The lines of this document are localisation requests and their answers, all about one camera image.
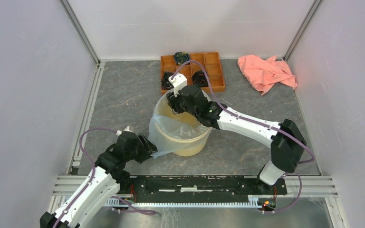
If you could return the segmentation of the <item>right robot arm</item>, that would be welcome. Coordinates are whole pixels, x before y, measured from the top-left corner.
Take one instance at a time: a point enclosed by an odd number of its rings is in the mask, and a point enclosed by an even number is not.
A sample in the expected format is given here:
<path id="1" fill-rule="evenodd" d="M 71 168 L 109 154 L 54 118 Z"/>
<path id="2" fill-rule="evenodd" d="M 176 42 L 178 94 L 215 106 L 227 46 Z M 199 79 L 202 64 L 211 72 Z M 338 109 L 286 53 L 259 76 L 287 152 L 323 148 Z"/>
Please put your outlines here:
<path id="1" fill-rule="evenodd" d="M 188 85 L 179 92 L 169 92 L 166 99 L 174 114 L 188 113 L 203 126 L 238 133 L 270 148 L 271 159 L 255 181 L 257 191 L 262 194 L 273 190 L 284 174 L 295 171 L 307 147 L 292 120 L 279 123 L 242 114 L 209 100 L 198 86 Z"/>

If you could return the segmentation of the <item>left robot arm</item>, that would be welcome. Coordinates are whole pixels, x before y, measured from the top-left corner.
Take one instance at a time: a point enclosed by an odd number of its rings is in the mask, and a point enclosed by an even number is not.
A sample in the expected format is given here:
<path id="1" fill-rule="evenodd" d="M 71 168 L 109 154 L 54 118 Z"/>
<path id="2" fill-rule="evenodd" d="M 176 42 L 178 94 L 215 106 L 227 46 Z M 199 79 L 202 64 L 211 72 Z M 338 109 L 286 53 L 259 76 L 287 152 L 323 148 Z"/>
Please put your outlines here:
<path id="1" fill-rule="evenodd" d="M 39 220 L 42 228 L 82 228 L 117 193 L 130 189 L 130 174 L 124 170 L 129 161 L 142 163 L 157 152 L 144 135 L 120 132 L 95 161 L 88 177 L 55 212 L 45 212 Z"/>

